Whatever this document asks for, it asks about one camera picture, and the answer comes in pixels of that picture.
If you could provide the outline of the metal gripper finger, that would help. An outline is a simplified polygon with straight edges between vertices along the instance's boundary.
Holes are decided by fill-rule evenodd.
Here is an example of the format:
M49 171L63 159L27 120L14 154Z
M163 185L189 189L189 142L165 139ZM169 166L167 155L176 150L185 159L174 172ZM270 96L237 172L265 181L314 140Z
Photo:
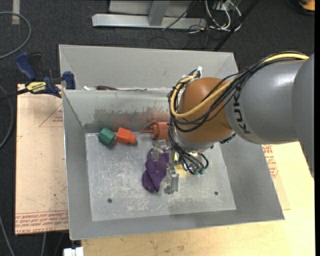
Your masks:
M168 181L167 186L164 188L164 192L168 195L177 192L179 189L179 177L180 175L174 168L168 169Z
M152 159L158 160L160 157L160 154L168 153L171 155L173 148L172 144L169 140L161 139L161 140L154 140L152 142Z

